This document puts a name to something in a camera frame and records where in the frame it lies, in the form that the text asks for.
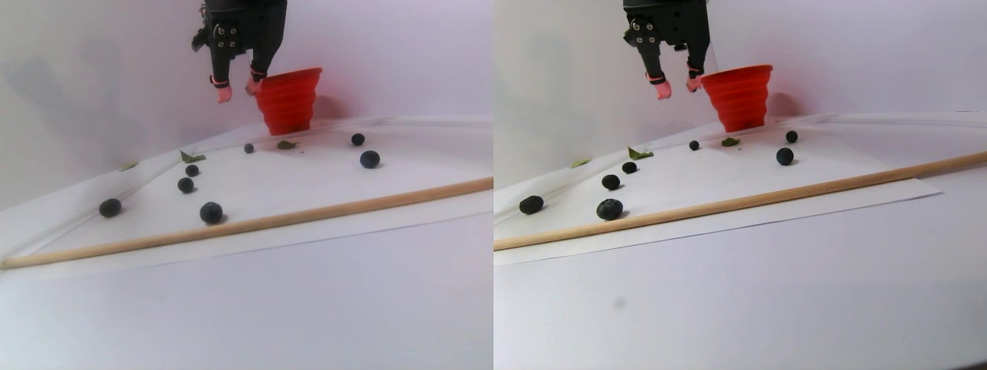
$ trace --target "white table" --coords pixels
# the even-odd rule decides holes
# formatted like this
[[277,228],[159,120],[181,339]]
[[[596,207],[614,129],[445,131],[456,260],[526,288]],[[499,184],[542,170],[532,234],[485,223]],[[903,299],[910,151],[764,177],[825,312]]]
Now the white table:
[[[979,112],[839,118],[841,138],[894,167],[987,150]],[[898,118],[917,124],[879,121]],[[495,267],[496,367],[949,369],[987,360],[987,167],[924,180],[944,194]]]
[[[209,142],[199,147],[244,140]],[[4,272],[0,369],[490,368],[491,224],[481,214],[51,280]]]

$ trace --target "leaf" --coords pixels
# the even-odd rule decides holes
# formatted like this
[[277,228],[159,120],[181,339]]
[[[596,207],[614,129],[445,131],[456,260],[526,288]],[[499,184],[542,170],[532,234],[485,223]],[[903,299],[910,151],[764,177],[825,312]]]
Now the leaf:
[[134,166],[137,166],[137,162],[131,162],[123,165],[122,167],[120,167],[120,171],[121,172],[127,171],[129,169],[132,169]]
[[627,154],[631,157],[632,161],[637,161],[638,159],[644,159],[647,157],[654,157],[654,152],[641,153],[637,150],[631,149],[631,147],[627,147]]
[[587,164],[587,163],[589,163],[589,160],[588,160],[588,159],[584,159],[584,160],[582,160],[582,161],[575,161],[575,162],[572,162],[572,164],[571,164],[571,165],[569,165],[569,168],[571,168],[571,169],[574,169],[574,168],[576,168],[576,167],[579,167],[579,166],[582,166],[582,165],[585,165],[585,164]]
[[182,162],[185,162],[185,163],[195,163],[195,162],[198,162],[198,161],[205,161],[205,155],[204,154],[199,154],[199,155],[193,157],[193,156],[190,156],[190,155],[186,154],[186,152],[183,152],[181,150],[179,152],[182,153]]
[[290,141],[281,140],[280,142],[277,143],[277,149],[280,149],[280,150],[288,150],[288,149],[294,148],[295,145],[298,145],[298,144],[301,144],[301,143],[293,143],[293,142],[290,142]]

